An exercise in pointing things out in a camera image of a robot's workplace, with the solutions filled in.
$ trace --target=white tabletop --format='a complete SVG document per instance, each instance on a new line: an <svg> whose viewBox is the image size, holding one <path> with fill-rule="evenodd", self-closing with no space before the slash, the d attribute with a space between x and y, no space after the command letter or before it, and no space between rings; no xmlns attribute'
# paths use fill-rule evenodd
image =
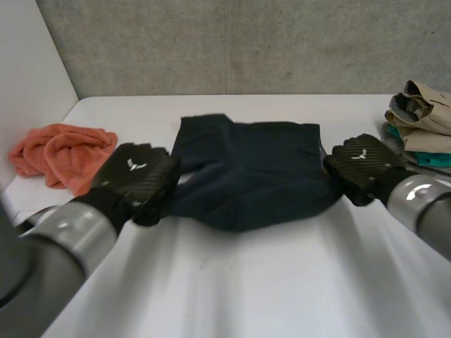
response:
<svg viewBox="0 0 451 338"><path fill-rule="evenodd" d="M130 96L79 102L64 120L119 142L172 148L180 117L318 123L326 151L378 136L390 95ZM71 198L42 178L5 195L17 219ZM446 337L451 265L383 205L343 198L308 220L242 234L167 218L127 224L50 337Z"/></svg>

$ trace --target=white logo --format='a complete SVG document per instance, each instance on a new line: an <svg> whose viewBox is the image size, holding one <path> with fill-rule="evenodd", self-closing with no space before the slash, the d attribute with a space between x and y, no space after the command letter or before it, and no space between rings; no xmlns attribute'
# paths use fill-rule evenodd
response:
<svg viewBox="0 0 451 338"><path fill-rule="evenodd" d="M358 155L358 157L351 157L353 160L364 160L366 158L366 149L362 151L361 155Z"/></svg>
<svg viewBox="0 0 451 338"><path fill-rule="evenodd" d="M134 169L141 169L141 168L143 168L143 167L145 167L145 166L147 165L147 163L144 163L144 164L142 164L142 165L134 164L134 163L132 162L132 159L131 159L131 158L129 158L129 159L127 160L127 164L128 164L128 166L130 167L130 171L132 171L132 170L134 170Z"/></svg>

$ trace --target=carbon fiber glove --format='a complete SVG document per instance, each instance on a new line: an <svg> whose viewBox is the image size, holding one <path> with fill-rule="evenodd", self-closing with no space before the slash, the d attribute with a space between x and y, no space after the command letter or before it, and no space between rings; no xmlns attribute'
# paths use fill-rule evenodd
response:
<svg viewBox="0 0 451 338"><path fill-rule="evenodd" d="M177 187L180 159L150 144L121 144L100 168L91 187L103 187L123 197L132 219L151 226Z"/></svg>
<svg viewBox="0 0 451 338"><path fill-rule="evenodd" d="M392 169L405 169L404 161L374 136L362 134L335 146L323 161L330 176L338 178L345 195L356 206L366 206L375 198L378 180Z"/></svg>

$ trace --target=gray wall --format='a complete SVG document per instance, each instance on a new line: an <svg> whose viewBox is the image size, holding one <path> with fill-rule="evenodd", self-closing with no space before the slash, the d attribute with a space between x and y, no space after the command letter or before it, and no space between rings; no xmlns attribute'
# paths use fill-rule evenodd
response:
<svg viewBox="0 0 451 338"><path fill-rule="evenodd" d="M80 98L451 91L451 1L37 3Z"/></svg>

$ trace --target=black cloth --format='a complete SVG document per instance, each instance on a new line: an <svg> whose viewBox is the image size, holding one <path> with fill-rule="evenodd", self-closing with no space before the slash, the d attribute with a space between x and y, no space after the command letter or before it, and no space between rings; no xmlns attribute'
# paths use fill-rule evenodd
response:
<svg viewBox="0 0 451 338"><path fill-rule="evenodd" d="M182 173L171 215L241 232L315 216L340 198L320 159L319 125L182 118L173 147Z"/></svg>

